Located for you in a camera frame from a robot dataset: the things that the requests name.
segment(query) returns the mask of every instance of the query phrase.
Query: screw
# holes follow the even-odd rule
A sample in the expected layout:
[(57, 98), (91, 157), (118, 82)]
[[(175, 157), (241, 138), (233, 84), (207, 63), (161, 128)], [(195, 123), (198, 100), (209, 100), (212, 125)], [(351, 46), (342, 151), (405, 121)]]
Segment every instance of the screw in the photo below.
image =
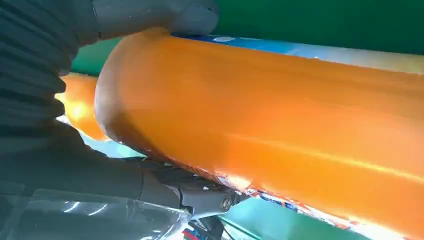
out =
[(228, 211), (231, 208), (231, 199), (226, 197), (221, 202), (221, 208), (225, 211)]

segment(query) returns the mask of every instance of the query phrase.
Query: green wall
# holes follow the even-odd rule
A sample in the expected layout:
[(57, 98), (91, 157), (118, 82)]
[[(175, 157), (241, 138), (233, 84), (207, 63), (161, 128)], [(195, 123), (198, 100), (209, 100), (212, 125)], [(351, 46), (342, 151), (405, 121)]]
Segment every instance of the green wall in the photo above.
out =
[(217, 34), (424, 54), (422, 0), (216, 0)]
[(369, 240), (256, 198), (231, 208), (222, 219), (256, 240)]

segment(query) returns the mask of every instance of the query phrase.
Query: dark sleeve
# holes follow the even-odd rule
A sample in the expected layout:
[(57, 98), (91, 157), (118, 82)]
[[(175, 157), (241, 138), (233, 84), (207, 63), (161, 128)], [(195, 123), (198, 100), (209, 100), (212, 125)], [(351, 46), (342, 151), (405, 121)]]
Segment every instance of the dark sleeve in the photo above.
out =
[(0, 155), (82, 143), (56, 121), (65, 111), (54, 96), (79, 47), (98, 39), (91, 1), (0, 0), (0, 14)]

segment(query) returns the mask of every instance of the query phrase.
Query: orange film roll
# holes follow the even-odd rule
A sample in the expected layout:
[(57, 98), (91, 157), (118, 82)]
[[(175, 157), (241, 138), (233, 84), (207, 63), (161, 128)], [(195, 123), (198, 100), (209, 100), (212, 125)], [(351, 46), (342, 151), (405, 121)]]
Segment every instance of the orange film roll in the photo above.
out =
[(424, 239), (423, 83), (154, 29), (113, 51), (95, 111), (136, 150)]
[(66, 91), (55, 97), (64, 104), (65, 115), (72, 126), (95, 140), (108, 140), (99, 128), (94, 112), (97, 77), (71, 73), (62, 80), (66, 83)]

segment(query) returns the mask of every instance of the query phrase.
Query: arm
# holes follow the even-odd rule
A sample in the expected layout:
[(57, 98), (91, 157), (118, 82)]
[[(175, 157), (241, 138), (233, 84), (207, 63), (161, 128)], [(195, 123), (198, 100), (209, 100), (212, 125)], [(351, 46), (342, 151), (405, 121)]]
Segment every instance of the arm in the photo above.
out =
[[(207, 33), (217, 16), (206, 2), (1, 0), (0, 180), (27, 189), (132, 199), (140, 198), (143, 182), (159, 184), (139, 169), (91, 150), (75, 129), (56, 121), (64, 106), (54, 95), (66, 88), (59, 74), (71, 68), (79, 47), (98, 39), (153, 26)], [(205, 18), (205, 12), (212, 15)]]

